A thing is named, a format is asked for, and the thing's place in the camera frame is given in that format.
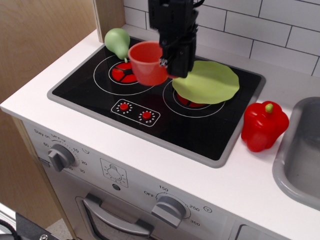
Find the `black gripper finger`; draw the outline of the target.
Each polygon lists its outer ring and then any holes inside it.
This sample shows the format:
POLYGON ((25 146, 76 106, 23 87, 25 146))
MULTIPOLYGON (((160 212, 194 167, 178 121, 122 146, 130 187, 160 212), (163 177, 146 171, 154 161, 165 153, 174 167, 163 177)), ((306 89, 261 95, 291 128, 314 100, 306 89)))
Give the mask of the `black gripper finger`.
POLYGON ((163 47, 160 65, 170 78, 186 78, 193 69, 196 47, 193 44, 163 47))

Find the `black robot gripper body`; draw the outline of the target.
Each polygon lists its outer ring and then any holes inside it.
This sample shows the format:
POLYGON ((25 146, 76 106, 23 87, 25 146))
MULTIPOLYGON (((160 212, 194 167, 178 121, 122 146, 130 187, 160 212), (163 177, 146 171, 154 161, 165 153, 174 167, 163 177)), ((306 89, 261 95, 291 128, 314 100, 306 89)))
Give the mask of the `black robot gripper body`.
POLYGON ((149 25, 159 33, 159 44, 167 50, 194 45, 198 5, 192 0, 149 0, 149 25))

